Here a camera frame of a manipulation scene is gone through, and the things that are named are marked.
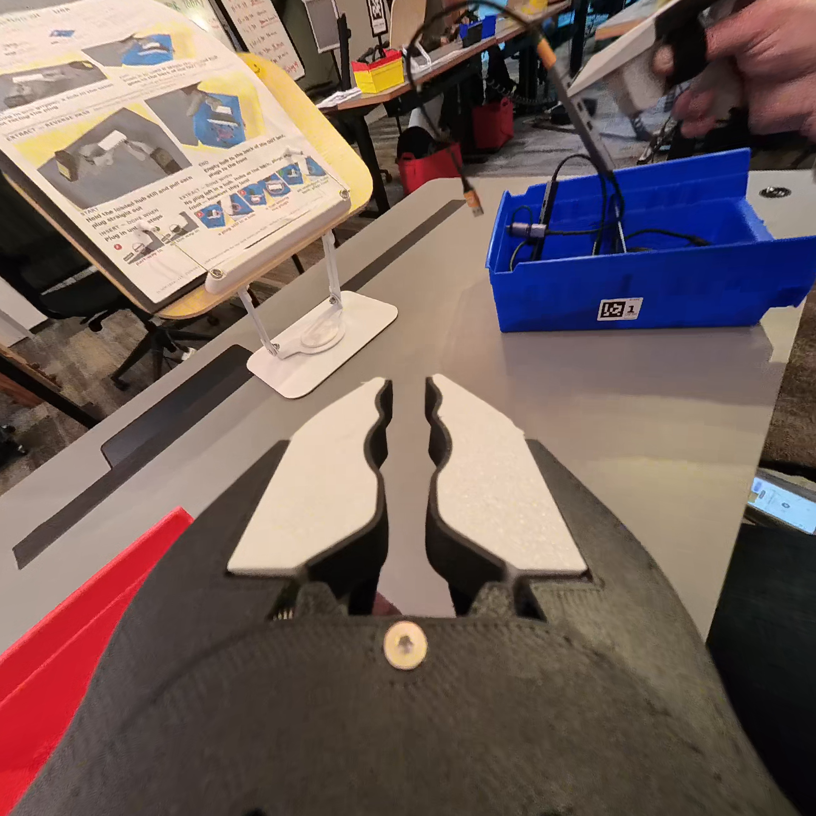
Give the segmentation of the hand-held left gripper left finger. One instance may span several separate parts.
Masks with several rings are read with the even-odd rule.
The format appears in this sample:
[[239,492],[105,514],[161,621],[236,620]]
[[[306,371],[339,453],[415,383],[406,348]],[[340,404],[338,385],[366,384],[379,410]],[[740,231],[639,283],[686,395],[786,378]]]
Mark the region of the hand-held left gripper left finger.
[[308,420],[282,451],[227,563],[231,575],[323,583],[369,615],[388,555],[382,465],[393,383],[363,382]]

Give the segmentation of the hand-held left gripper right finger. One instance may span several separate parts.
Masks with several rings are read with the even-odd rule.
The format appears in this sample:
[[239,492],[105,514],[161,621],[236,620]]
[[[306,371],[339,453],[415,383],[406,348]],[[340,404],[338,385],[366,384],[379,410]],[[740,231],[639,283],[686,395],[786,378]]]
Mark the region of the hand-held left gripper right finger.
[[429,484],[425,550],[455,615],[486,587],[534,615],[535,589],[585,589],[588,565],[530,440],[503,412],[443,374],[425,382]]

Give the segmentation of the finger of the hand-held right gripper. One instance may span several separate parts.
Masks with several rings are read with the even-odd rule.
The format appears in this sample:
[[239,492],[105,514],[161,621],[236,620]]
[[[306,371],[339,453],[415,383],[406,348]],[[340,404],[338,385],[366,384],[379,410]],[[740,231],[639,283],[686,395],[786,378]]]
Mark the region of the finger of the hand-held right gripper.
[[601,83],[627,117],[655,107],[672,88],[665,82],[668,75],[654,70],[655,53],[662,48],[656,43],[655,17],[663,7],[592,56],[570,84],[569,96],[581,98],[588,88]]

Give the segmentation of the grey usb hub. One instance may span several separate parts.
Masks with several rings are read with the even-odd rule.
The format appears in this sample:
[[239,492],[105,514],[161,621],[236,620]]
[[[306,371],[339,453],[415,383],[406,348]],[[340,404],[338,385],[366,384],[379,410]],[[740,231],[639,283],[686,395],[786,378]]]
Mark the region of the grey usb hub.
[[570,97],[568,92],[569,73],[559,60],[556,60],[552,67],[547,69],[547,74],[560,103],[575,129],[576,134],[581,139],[586,154],[594,163],[594,166],[602,176],[612,180],[615,173],[615,165],[604,144],[603,138],[594,127],[591,116],[579,98]]
[[535,261],[541,260],[542,257],[547,231],[549,230],[549,222],[553,215],[558,184],[558,179],[556,178],[556,175],[553,174],[547,184],[543,204],[538,218],[538,223],[542,227],[542,234],[536,239],[535,251],[533,254],[533,260]]

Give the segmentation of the black usb-c cable orange plug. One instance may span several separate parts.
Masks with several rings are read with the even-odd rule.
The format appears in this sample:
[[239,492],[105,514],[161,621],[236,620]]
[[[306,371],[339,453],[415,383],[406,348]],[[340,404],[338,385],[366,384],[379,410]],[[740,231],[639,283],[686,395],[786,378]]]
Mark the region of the black usb-c cable orange plug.
[[[547,74],[554,81],[556,79],[556,68],[559,68],[560,66],[557,63],[556,52],[544,36],[541,25],[536,20],[533,20],[532,17],[523,16],[520,12],[515,11],[509,6],[502,6],[500,3],[492,1],[454,2],[441,11],[428,16],[419,24],[417,29],[411,35],[410,39],[403,46],[405,56],[408,59],[411,58],[413,52],[419,49],[421,39],[426,30],[432,28],[438,20],[443,20],[445,17],[454,15],[459,11],[471,11],[472,9],[475,9],[476,6],[482,5],[488,7],[492,11],[496,11],[499,15],[503,15],[510,19],[513,23],[519,26],[531,38],[532,41],[534,41],[535,53],[541,65],[546,69]],[[467,207],[475,217],[482,216],[484,210],[482,208],[481,200],[479,199],[476,189],[473,187],[472,183],[465,174],[461,160],[458,160],[455,157],[453,157],[452,160],[454,162],[454,168],[456,169],[457,176],[462,184],[463,197]]]

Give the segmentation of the blue plastic bin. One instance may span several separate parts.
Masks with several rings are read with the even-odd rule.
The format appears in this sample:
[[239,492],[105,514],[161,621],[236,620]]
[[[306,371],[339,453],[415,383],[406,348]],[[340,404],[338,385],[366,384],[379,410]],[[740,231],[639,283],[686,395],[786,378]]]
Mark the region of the blue plastic bin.
[[[814,184],[757,182],[749,199],[747,149],[664,161],[616,172],[613,190],[589,176],[558,180],[549,228],[594,230],[597,242],[512,238],[513,222],[538,224],[546,184],[499,201],[485,267],[504,333],[626,329],[725,328],[757,324],[770,310],[799,305],[814,284]],[[659,228],[712,241],[694,247],[655,235],[623,241],[625,232]]]

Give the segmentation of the red plastic bin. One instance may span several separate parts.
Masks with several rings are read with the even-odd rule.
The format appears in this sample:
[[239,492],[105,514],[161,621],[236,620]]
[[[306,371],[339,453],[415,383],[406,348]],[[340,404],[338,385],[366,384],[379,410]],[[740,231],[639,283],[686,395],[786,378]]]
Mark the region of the red plastic bin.
[[1,814],[56,749],[128,605],[192,523],[176,508],[2,654]]

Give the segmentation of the person's right hand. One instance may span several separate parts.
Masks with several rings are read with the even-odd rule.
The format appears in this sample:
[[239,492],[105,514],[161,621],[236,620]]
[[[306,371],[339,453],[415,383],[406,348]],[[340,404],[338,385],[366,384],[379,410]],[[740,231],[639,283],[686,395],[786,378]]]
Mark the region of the person's right hand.
[[739,77],[749,131],[814,143],[815,2],[752,2],[705,32],[707,62],[724,60]]

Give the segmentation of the red fabric bag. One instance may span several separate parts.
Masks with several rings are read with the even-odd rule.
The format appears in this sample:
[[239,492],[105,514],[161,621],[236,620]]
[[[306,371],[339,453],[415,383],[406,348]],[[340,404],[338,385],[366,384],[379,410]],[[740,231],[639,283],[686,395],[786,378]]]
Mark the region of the red fabric bag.
[[457,142],[445,145],[423,158],[417,158],[412,153],[403,153],[397,159],[397,167],[404,195],[411,195],[435,179],[459,178],[461,160],[461,149]]
[[495,152],[514,137],[514,107],[508,97],[472,109],[473,144],[481,152]]

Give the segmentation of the white document stand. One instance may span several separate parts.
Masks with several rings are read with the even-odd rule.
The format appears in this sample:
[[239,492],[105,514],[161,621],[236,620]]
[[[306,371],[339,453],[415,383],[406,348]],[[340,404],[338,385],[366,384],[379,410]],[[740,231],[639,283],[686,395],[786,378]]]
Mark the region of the white document stand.
[[250,373],[311,393],[397,307],[342,291],[371,173],[284,68],[160,2],[2,11],[2,173],[146,317],[239,296]]

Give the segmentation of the red and yellow bin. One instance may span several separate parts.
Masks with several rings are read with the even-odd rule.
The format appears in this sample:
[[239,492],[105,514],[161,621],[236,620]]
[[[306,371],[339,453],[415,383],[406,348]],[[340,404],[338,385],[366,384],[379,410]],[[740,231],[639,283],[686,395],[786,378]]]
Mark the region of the red and yellow bin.
[[398,87],[405,81],[402,51],[387,48],[367,52],[365,57],[350,63],[356,87],[364,95],[378,95]]

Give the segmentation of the smartphone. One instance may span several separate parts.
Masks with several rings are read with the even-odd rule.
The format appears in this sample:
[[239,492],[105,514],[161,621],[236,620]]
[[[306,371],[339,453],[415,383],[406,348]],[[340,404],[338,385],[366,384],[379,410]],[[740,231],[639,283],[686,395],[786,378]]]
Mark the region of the smartphone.
[[759,468],[749,489],[746,517],[757,524],[776,525],[814,536],[814,484]]

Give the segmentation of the framed sign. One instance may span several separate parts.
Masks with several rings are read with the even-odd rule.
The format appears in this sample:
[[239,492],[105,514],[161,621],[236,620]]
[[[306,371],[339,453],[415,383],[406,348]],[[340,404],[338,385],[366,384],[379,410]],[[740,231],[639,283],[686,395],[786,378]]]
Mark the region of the framed sign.
[[335,1],[303,1],[312,35],[319,54],[340,48],[338,19],[340,14]]

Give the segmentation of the small whiteboard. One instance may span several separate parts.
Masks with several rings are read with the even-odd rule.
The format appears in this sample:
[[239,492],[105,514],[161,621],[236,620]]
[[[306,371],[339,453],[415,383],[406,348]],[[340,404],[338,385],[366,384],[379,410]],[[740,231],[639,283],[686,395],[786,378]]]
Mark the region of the small whiteboard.
[[244,51],[282,68],[293,80],[305,68],[272,1],[222,1],[226,16],[245,44]]

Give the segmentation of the printed instruction sheet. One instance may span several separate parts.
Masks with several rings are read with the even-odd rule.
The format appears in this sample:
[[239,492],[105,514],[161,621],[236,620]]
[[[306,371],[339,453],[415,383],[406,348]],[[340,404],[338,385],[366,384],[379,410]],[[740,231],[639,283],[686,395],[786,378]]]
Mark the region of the printed instruction sheet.
[[250,66],[159,2],[8,11],[1,46],[2,173],[150,311],[352,209]]

